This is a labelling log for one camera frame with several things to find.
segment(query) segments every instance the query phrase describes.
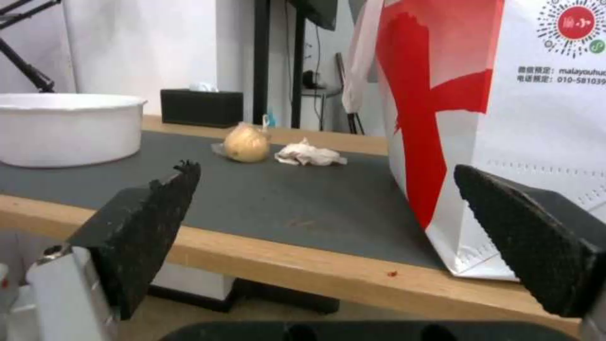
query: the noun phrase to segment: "shopping bag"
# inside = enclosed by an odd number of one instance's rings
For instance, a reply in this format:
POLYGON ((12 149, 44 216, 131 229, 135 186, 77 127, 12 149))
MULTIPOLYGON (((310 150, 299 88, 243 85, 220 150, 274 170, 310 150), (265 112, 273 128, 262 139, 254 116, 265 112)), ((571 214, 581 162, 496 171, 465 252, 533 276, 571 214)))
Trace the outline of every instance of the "shopping bag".
POLYGON ((457 164, 606 221, 605 41, 602 0, 367 1, 344 107, 359 111, 376 57, 391 171, 454 275, 515 278, 459 195, 457 164))

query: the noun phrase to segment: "tissue box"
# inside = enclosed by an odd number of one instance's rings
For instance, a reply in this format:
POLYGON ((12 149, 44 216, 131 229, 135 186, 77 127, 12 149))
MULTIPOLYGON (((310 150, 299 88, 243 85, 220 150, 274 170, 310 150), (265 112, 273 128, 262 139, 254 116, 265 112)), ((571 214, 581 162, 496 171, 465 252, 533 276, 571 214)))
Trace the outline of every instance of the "tissue box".
POLYGON ((242 121, 241 92, 162 89, 162 122, 226 128, 242 121))

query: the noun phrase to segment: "white basin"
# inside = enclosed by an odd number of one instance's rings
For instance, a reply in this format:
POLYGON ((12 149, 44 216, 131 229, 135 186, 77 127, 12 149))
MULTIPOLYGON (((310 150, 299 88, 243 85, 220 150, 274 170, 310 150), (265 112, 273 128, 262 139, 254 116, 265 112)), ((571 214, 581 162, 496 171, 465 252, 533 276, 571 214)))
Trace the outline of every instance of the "white basin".
POLYGON ((0 94, 0 161, 70 167, 127 157, 141 147, 144 104, 119 95, 0 94))

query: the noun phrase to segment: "black tripod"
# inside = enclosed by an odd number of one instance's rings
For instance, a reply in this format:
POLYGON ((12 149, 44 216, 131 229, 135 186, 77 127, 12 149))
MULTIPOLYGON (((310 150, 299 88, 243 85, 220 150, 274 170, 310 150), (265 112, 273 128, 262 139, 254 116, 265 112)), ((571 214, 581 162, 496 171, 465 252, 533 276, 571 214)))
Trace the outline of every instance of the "black tripod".
MULTIPOLYGON (((9 13, 32 0, 18 0, 0 8, 0 31, 15 25, 19 21, 31 18, 33 15, 61 3, 61 0, 50 0, 24 13, 9 13)), ((10 60, 29 79, 40 92, 54 92, 55 82, 33 65, 28 64, 0 37, 0 52, 10 60)))

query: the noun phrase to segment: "crumpled tissue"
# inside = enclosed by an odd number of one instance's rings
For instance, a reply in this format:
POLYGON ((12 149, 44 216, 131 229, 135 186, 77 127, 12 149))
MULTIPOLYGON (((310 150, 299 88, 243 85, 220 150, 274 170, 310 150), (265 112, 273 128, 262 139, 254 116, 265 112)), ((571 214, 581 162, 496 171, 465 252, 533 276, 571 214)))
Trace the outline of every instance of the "crumpled tissue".
POLYGON ((334 150, 316 148, 309 144, 306 138, 300 143, 291 143, 274 154, 276 160, 285 164, 305 166, 310 163, 315 166, 328 166, 332 163, 347 164, 347 159, 334 150))
POLYGON ((209 83, 204 83, 204 82, 191 83, 190 90, 191 91, 201 91, 201 92, 219 92, 219 89, 217 89, 216 86, 209 84, 209 83))

